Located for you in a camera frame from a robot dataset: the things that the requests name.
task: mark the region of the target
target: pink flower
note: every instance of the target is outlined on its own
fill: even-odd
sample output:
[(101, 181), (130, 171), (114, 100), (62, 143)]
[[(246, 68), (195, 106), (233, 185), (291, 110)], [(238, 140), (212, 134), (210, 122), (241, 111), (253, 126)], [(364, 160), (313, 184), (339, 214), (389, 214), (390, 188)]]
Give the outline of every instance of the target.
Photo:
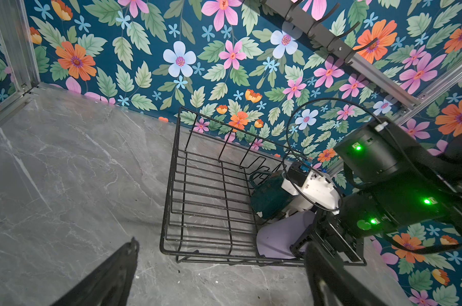
[(289, 85), (289, 88), (284, 89), (282, 92), (283, 94), (289, 94), (287, 96), (287, 100), (292, 99), (292, 96), (295, 95), (296, 98), (299, 98), (301, 96), (301, 90), (306, 87), (306, 84), (302, 83), (302, 77), (297, 78), (296, 82), (293, 80), (289, 80), (287, 84)]
[(230, 42), (229, 40), (226, 40), (226, 50), (228, 52), (223, 51), (219, 53), (219, 57), (222, 60), (226, 60), (226, 62), (224, 62), (224, 69), (228, 69), (229, 67), (231, 67), (231, 63), (233, 63), (234, 69), (236, 70), (239, 69), (238, 60), (244, 60), (246, 58), (245, 52), (240, 52), (242, 45), (243, 45), (242, 42), (237, 42), (233, 48), (233, 43)]
[(416, 120), (409, 119), (406, 122), (406, 127), (401, 126), (401, 128), (408, 133), (411, 137), (416, 139), (417, 137), (420, 139), (427, 139), (430, 137), (428, 132), (422, 132), (430, 125), (430, 121), (421, 122), (420, 124), (416, 125)]
[(338, 111), (336, 114), (338, 115), (338, 118), (337, 120), (346, 120), (349, 116), (355, 114), (355, 105), (352, 105), (352, 106), (348, 106), (348, 105), (345, 105), (343, 107), (343, 110), (341, 111)]
[(422, 290), (420, 293), (418, 293), (418, 291), (411, 289), (411, 294), (414, 296), (410, 297), (409, 300), (415, 304), (418, 304), (418, 306), (436, 306), (439, 304), (428, 298), (428, 293), (426, 290)]
[(133, 18), (137, 17), (138, 7), (143, 13), (149, 13), (148, 4), (146, 4), (143, 0), (118, 0), (117, 2), (123, 6), (126, 6), (130, 3), (131, 5), (129, 7), (129, 11), (131, 12), (131, 16), (133, 16)]
[(424, 57), (428, 52), (424, 51), (425, 45), (423, 45), (418, 51), (416, 49), (411, 50), (410, 52), (410, 57), (406, 58), (403, 60), (403, 64), (406, 64), (404, 66), (405, 69), (407, 69), (411, 64), (414, 66), (418, 64), (419, 59)]
[(356, 97), (359, 94), (359, 88), (364, 88), (367, 85), (369, 85), (369, 81), (365, 80), (365, 76), (363, 74), (359, 75), (357, 79), (357, 75), (355, 73), (352, 73), (349, 77), (349, 83), (350, 84), (345, 84), (340, 87), (340, 91), (343, 91), (342, 99), (345, 99), (352, 94), (352, 97)]
[(204, 122), (203, 118), (200, 118), (198, 122), (195, 123), (194, 132), (203, 133), (204, 131), (208, 132), (209, 128), (207, 127), (210, 122)]
[(318, 68), (314, 70), (314, 75), (320, 77), (314, 87), (320, 87), (326, 81), (326, 87), (330, 88), (333, 85), (333, 77), (341, 77), (345, 74), (342, 69), (339, 69), (343, 65), (342, 59), (337, 59), (333, 64), (333, 57), (329, 56), (325, 62), (325, 68)]
[(214, 28), (216, 28), (216, 31), (219, 31), (224, 25), (224, 16), (226, 16), (229, 24), (233, 26), (238, 25), (238, 14), (230, 6), (240, 6), (241, 3), (243, 3), (243, 0), (207, 1), (202, 6), (202, 14), (212, 16), (217, 12), (214, 17)]
[(431, 63), (429, 63), (432, 56), (428, 53), (424, 55), (416, 66), (417, 71), (410, 69), (399, 75), (399, 79), (401, 81), (406, 81), (401, 84), (401, 88), (406, 90), (409, 87), (408, 93), (412, 95), (419, 88), (421, 83), (420, 80), (427, 82), (437, 76), (437, 71), (432, 69), (442, 63), (446, 56), (447, 54), (437, 56)]
[(448, 142), (446, 142), (445, 140), (440, 139), (437, 142), (438, 150), (437, 149), (428, 149), (428, 152), (430, 152), (431, 155), (437, 156), (437, 155), (442, 154), (443, 152), (445, 152), (445, 149), (447, 149), (447, 145), (448, 145)]
[[(71, 92), (81, 94), (81, 86), (78, 83), (78, 81), (76, 79), (74, 79), (73, 77), (69, 77), (66, 80), (66, 88)], [(105, 98), (104, 96), (96, 94), (96, 93), (92, 93), (92, 92), (85, 93), (85, 96), (88, 97), (88, 98), (91, 98), (92, 100), (101, 101), (103, 103), (109, 103), (109, 104), (115, 104), (116, 103), (115, 98), (110, 98), (110, 99), (107, 100), (107, 98)]]
[(263, 139), (255, 139), (255, 141), (253, 142), (253, 145), (251, 147), (251, 150), (255, 150), (255, 151), (258, 151), (260, 147), (263, 147)]

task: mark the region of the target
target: wire rack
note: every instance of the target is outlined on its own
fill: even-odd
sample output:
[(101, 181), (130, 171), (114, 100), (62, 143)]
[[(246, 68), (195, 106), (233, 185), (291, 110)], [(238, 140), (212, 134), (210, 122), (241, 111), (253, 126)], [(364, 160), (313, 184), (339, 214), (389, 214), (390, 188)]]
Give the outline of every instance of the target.
[[(181, 108), (180, 114), (210, 120), (226, 130), (232, 126), (208, 116)], [(256, 248), (256, 234), (270, 220), (262, 220), (250, 206), (253, 187), (250, 174), (256, 170), (274, 172), (282, 167), (281, 158), (249, 145), (233, 143), (228, 137), (216, 137), (217, 131), (198, 133), (182, 128), (177, 121), (168, 188), (161, 229), (160, 250), (176, 256), (177, 263), (205, 262), (229, 265), (304, 266), (303, 260), (274, 259), (261, 256)], [(266, 175), (255, 178), (260, 184)]]

